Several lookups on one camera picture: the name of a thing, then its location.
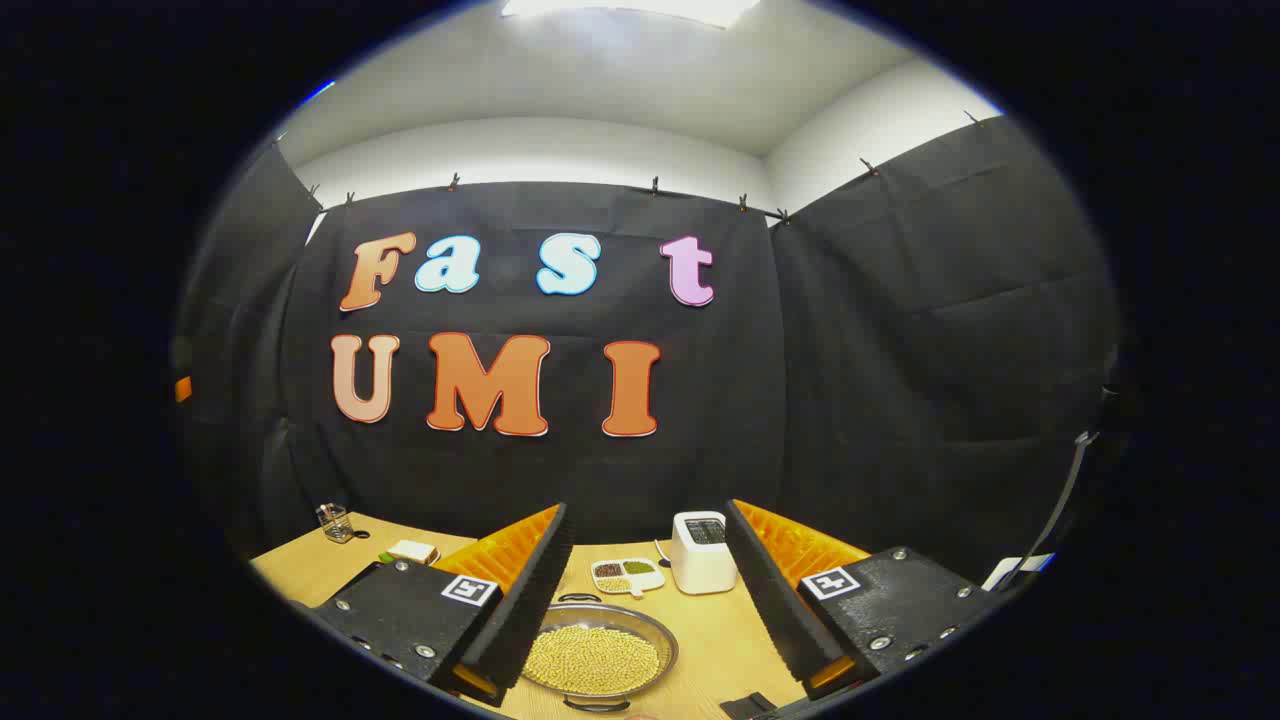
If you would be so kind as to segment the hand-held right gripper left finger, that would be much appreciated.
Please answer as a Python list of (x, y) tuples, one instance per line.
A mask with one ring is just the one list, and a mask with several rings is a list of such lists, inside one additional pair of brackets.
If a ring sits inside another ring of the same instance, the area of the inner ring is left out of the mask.
[(439, 691), (502, 705), (573, 547), (557, 503), (424, 564), (369, 564), (312, 610), (317, 623)]

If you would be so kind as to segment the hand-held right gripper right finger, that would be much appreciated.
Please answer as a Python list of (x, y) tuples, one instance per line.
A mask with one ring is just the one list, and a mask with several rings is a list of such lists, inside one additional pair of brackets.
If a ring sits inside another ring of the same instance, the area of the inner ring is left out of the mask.
[(741, 500), (724, 538), (809, 700), (902, 673), (982, 623), (997, 594), (906, 546), (869, 553)]

